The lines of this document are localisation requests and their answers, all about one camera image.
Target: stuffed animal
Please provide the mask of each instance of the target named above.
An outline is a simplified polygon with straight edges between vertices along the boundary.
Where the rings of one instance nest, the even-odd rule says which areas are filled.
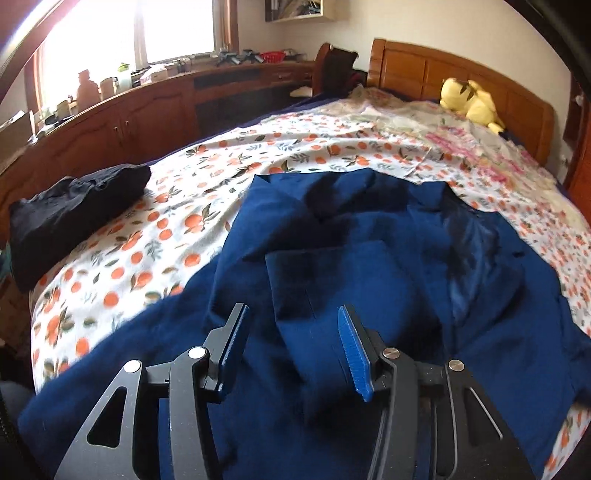
[[[484,125],[496,134],[505,130],[505,125],[496,114],[491,94],[473,80],[461,82],[447,79],[441,89],[441,106],[465,115],[468,120]]]

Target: bedsheet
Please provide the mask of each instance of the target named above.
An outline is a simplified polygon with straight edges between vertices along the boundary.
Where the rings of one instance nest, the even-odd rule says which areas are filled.
[[[361,89],[153,165],[144,198],[82,242],[33,291],[37,389],[146,305],[182,291],[220,251],[254,174],[368,167],[414,183],[446,181],[473,207],[503,214],[558,272],[574,322],[591,336],[591,233],[552,176],[527,152],[438,105]],[[545,478],[590,421],[589,410],[573,406]]]

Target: navy blue cloth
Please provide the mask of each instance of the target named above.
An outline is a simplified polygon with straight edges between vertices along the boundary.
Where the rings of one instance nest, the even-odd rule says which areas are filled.
[[[235,389],[209,408],[226,480],[365,477],[379,412],[355,394],[337,332],[352,303],[416,360],[464,361],[540,476],[576,397],[591,340],[554,270],[496,213],[445,183],[372,170],[255,177],[222,252],[49,382],[19,420],[55,473],[124,363],[171,361],[245,302],[254,325]]]

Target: wooden furniture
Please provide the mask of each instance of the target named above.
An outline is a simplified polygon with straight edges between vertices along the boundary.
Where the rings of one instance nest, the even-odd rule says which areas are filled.
[[[356,51],[341,50],[330,43],[323,44],[314,62],[312,94],[342,93],[353,72],[353,63],[358,57]]]
[[[566,119],[562,138],[573,152],[576,151],[579,140],[584,134],[588,107],[589,103],[585,99],[583,89],[579,86],[574,76],[571,76],[569,115]]]
[[[314,3],[320,4],[319,14],[296,15],[293,17],[281,17],[282,6],[290,2],[301,2],[301,0],[265,0],[265,20],[273,23],[283,23],[300,20],[336,20],[337,0],[316,0]],[[273,9],[273,6],[279,5],[280,9]]]
[[[564,141],[573,149],[564,186],[573,203],[591,222],[591,103],[574,77]]]
[[[376,39],[368,86],[395,90],[414,99],[438,99],[443,82],[474,80],[491,92],[499,116],[544,166],[554,134],[554,109],[519,83],[474,61],[433,48]]]
[[[297,99],[311,85],[312,62],[213,68],[137,87],[57,127],[0,174],[0,248],[9,238],[8,206],[65,176],[121,163],[141,164]]]
[[[572,166],[568,191],[571,200],[591,223],[591,122],[584,126]]]

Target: blue gripper pad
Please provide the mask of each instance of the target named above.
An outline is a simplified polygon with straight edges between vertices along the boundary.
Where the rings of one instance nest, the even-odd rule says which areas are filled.
[[[374,396],[374,386],[371,380],[371,365],[353,320],[345,307],[339,308],[338,327],[340,341],[345,350],[349,370],[355,383],[355,390],[368,403]]]

